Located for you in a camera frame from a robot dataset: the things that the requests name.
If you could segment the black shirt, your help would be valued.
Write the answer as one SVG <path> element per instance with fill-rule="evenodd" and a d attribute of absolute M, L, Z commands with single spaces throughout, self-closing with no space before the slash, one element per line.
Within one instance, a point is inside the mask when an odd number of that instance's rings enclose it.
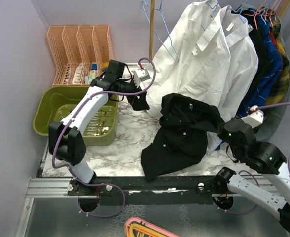
<path fill-rule="evenodd" d="M 198 164 L 209 144 L 207 132 L 224 123 L 216 106 L 171 93 L 161 102 L 160 128 L 141 152 L 145 179 L 150 181 Z"/>
<path fill-rule="evenodd" d="M 246 93 L 243 99 L 243 102 L 247 102 L 248 100 L 250 100 L 251 96 L 254 94 L 256 87 L 259 85 L 261 79 L 269 72 L 271 67 L 268 53 L 263 43 L 263 37 L 261 35 L 259 20 L 256 18 L 255 21 L 254 17 L 250 16 L 251 14 L 253 13 L 249 10 L 244 10 L 241 13 L 241 15 L 247 19 L 248 23 L 253 28 L 249 32 L 249 36 L 253 42 L 253 45 L 255 47 L 258 56 L 258 69 L 248 89 L 248 92 Z"/>

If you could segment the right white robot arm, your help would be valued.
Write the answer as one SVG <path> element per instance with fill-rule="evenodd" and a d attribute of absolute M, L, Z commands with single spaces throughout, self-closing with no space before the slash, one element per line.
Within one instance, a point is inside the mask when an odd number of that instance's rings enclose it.
<path fill-rule="evenodd" d="M 218 137 L 231 147 L 235 159 L 262 174 L 278 190 L 274 195 L 248 182 L 232 169 L 224 167 L 214 177 L 214 188 L 219 193 L 231 191 L 261 206 L 290 233 L 290 168 L 278 147 L 256 140 L 253 129 L 242 119 L 232 119 L 219 126 Z"/>

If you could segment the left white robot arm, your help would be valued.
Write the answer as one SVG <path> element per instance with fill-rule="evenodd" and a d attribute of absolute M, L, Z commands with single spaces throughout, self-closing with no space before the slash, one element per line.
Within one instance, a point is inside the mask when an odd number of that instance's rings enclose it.
<path fill-rule="evenodd" d="M 55 169 L 66 167 L 80 182 L 79 189 L 86 195 L 94 193 L 96 189 L 96 174 L 84 159 L 86 145 L 83 134 L 91 119 L 113 95 L 127 98 L 135 111 L 149 109 L 146 101 L 149 87 L 141 89 L 141 82 L 154 81 L 155 77 L 150 76 L 148 70 L 139 63 L 138 69 L 130 71 L 129 78 L 123 78 L 127 68 L 126 63 L 110 60 L 101 75 L 91 81 L 76 107 L 60 122 L 51 122 L 48 128 L 48 148 L 52 160 L 62 161 L 61 165 L 57 166 L 53 162 L 52 166 Z"/>

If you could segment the yellow plaid shirt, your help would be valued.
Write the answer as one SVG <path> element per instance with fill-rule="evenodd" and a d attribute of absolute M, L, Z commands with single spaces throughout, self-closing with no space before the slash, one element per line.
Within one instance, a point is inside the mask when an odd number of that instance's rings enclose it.
<path fill-rule="evenodd" d="M 270 106 L 280 103 L 288 92 L 290 85 L 290 61 L 281 37 L 281 19 L 273 17 L 272 21 L 260 20 L 264 45 L 270 60 L 270 71 L 262 79 L 258 94 L 258 106 Z"/>

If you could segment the front white shirt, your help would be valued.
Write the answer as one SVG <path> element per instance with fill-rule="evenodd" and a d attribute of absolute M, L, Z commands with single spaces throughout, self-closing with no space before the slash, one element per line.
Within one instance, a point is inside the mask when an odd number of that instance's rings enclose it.
<path fill-rule="evenodd" d="M 154 83 L 147 91 L 148 113 L 159 119 L 163 96 L 178 93 L 218 106 L 231 54 L 216 0 L 193 2 L 145 66 Z"/>

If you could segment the white shirt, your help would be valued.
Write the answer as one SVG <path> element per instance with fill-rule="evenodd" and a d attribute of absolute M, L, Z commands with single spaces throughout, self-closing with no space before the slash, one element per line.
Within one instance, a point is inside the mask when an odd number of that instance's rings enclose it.
<path fill-rule="evenodd" d="M 220 10 L 220 19 L 231 59 L 218 110 L 224 122 L 228 122 L 235 117 L 257 73 L 259 59 L 247 19 L 233 13 L 230 5 Z"/>
<path fill-rule="evenodd" d="M 163 96 L 178 93 L 218 106 L 231 54 L 216 0 L 193 2 L 145 66 L 154 83 L 147 91 L 148 113 L 159 119 Z"/>

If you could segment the blue plaid shirt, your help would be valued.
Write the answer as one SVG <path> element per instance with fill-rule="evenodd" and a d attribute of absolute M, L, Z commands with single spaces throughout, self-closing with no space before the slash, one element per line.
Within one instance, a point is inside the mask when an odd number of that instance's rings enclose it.
<path fill-rule="evenodd" d="M 259 26 L 260 26 L 260 20 L 262 20 L 262 19 L 260 19 L 259 17 L 254 17 L 255 21 L 256 21 L 256 18 L 259 20 Z M 252 29 L 253 29 L 252 26 L 248 23 L 248 31 L 250 32 Z M 262 34 L 261 26 L 260 26 L 260 30 L 261 30 L 261 35 L 262 35 L 263 41 L 264 41 L 265 36 Z M 255 102 L 257 101 L 258 94 L 260 93 L 260 91 L 259 91 L 260 83 L 256 87 L 254 94 L 251 96 L 250 100 L 248 100 L 247 102 L 243 102 L 243 100 L 241 101 L 241 104 L 240 104 L 235 116 L 238 116 L 238 117 L 245 116 L 247 108 L 252 106 L 252 105 L 256 105 Z"/>

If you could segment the empty light blue hanger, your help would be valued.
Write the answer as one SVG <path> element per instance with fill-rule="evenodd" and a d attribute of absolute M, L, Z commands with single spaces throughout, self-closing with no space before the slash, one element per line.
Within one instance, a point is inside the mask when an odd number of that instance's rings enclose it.
<path fill-rule="evenodd" d="M 175 48 L 174 44 L 173 44 L 173 39 L 169 30 L 169 27 L 167 26 L 164 14 L 163 14 L 163 1 L 161 0 L 159 2 L 159 7 L 157 8 L 155 6 L 156 4 L 154 3 L 148 3 L 146 0 L 142 0 L 141 1 L 141 6 L 142 6 L 142 10 L 145 14 L 145 17 L 148 21 L 149 24 L 151 24 L 152 20 L 151 17 L 148 15 L 147 11 L 146 11 L 146 7 L 151 8 L 152 6 L 154 6 L 154 12 L 158 12 L 160 14 L 161 20 L 163 22 L 163 25 L 165 27 L 166 33 L 167 33 L 167 37 L 166 39 L 163 41 L 162 38 L 159 36 L 159 34 L 156 32 L 155 29 L 153 29 L 153 34 L 155 36 L 157 36 L 158 40 L 160 41 L 160 43 L 162 44 L 163 48 L 165 48 L 165 50 L 167 51 L 167 53 L 169 54 L 169 56 L 172 58 L 172 60 L 175 63 L 178 63 L 180 61 L 180 56 L 178 54 L 178 50 Z"/>

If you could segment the black hanging shirt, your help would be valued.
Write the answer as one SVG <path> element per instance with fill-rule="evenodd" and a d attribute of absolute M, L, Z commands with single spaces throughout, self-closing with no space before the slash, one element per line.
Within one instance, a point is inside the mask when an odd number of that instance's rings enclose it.
<path fill-rule="evenodd" d="M 255 21 L 254 17 L 250 16 L 251 14 L 253 13 L 249 10 L 244 10 L 241 13 L 241 15 L 247 19 L 248 23 L 253 28 L 249 32 L 249 36 L 253 42 L 253 45 L 255 47 L 258 56 L 258 69 L 248 89 L 248 92 L 246 93 L 243 99 L 243 102 L 247 102 L 248 100 L 250 100 L 251 96 L 254 94 L 256 87 L 259 85 L 261 79 L 269 72 L 271 67 L 268 53 L 263 43 L 263 37 L 261 35 L 259 20 L 256 18 Z"/>

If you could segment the pink hanger stack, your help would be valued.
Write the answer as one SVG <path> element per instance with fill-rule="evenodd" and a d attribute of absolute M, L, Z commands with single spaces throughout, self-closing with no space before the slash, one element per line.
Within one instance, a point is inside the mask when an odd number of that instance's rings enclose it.
<path fill-rule="evenodd" d="M 127 237 L 178 237 L 178 235 L 147 222 L 139 217 L 131 217 L 125 222 Z"/>

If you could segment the olive green plastic basin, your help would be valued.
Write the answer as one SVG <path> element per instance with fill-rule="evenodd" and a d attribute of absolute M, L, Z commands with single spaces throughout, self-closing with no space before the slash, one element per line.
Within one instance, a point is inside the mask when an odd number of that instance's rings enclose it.
<path fill-rule="evenodd" d="M 48 136 L 52 121 L 60 122 L 70 114 L 86 94 L 87 87 L 55 86 L 45 92 L 33 120 L 34 131 Z M 87 146 L 108 146 L 116 138 L 118 96 L 113 95 L 87 125 L 83 140 Z"/>

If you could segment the peach plastic file organizer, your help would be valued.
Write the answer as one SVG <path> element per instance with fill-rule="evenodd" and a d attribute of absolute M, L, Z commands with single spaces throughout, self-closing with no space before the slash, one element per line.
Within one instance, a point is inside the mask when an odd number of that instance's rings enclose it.
<path fill-rule="evenodd" d="M 96 75 L 114 59 L 110 27 L 50 26 L 47 41 L 56 66 L 52 86 L 87 86 L 84 78 Z"/>

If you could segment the wooden rack pole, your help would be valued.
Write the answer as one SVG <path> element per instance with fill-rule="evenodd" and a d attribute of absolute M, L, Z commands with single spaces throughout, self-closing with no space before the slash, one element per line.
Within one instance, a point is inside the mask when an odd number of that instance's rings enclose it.
<path fill-rule="evenodd" d="M 155 0 L 150 1 L 149 58 L 153 59 Z"/>

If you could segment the black mounting rail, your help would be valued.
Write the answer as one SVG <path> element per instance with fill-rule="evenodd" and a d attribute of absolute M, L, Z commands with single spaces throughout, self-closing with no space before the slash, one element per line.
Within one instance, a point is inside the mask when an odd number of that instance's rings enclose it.
<path fill-rule="evenodd" d="M 147 181 L 142 176 L 98 177 L 97 187 L 71 180 L 68 195 L 79 199 L 97 199 L 101 205 L 119 206 L 125 194 L 126 205 L 212 204 L 213 197 L 225 196 L 214 184 L 214 176 L 160 176 Z"/>

